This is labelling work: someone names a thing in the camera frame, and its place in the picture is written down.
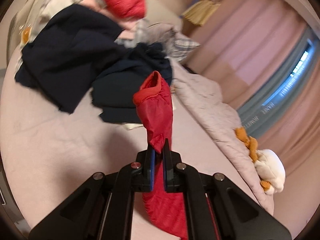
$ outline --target pile of clothes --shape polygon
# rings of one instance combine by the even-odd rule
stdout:
[[[93,87],[105,122],[141,123],[134,93],[153,71],[172,81],[161,43],[139,38],[144,15],[145,0],[45,0],[15,80],[70,114]]]
[[[70,114],[92,87],[102,120],[143,123],[160,153],[172,137],[172,68],[163,43],[147,42],[140,33],[144,15],[144,0],[45,0],[36,24],[22,35],[15,80]],[[196,46],[181,37],[167,47],[181,58]],[[156,170],[154,191],[143,194],[150,220],[186,239],[183,195],[166,193],[161,166]]]

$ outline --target bed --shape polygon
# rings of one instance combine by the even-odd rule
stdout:
[[[178,17],[166,19],[173,24],[178,20]],[[19,26],[19,21],[21,17],[14,19],[12,30]],[[12,37],[10,48],[15,34],[13,31],[9,35]],[[91,103],[89,91],[73,114],[60,112],[39,92],[15,82],[19,46],[8,55],[10,62],[0,104],[1,156],[15,201],[33,228],[93,173],[113,173],[134,161],[136,154],[147,148],[147,135],[144,127],[126,130],[122,125],[104,123],[99,118],[101,109]],[[181,71],[181,65],[172,64]],[[181,94],[172,94],[172,98],[176,108],[172,150],[179,152],[183,161],[199,172],[225,174],[258,202],[252,188],[221,151],[221,146],[218,147],[212,135],[183,103]],[[273,213],[273,198],[266,201],[271,206],[269,212]],[[141,195],[136,194],[132,239],[176,238],[148,222]]]

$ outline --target plush toy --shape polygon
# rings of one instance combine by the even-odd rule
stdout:
[[[271,150],[258,150],[255,138],[247,136],[244,127],[235,129],[237,138],[249,149],[249,156],[261,179],[261,186],[267,195],[283,190],[285,170],[279,157]]]

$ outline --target window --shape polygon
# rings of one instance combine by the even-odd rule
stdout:
[[[308,81],[318,53],[319,40],[308,28],[270,80],[238,109],[248,135],[259,138],[281,118]]]

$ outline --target dark jacket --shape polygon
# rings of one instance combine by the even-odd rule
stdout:
[[[160,43],[138,43],[123,59],[103,71],[93,82],[92,103],[101,107],[105,122],[141,123],[132,98],[144,80],[154,71],[170,85],[172,68]]]
[[[61,111],[73,113],[95,78],[127,52],[114,43],[121,32],[108,17],[71,5],[23,48],[15,79],[40,88]]]

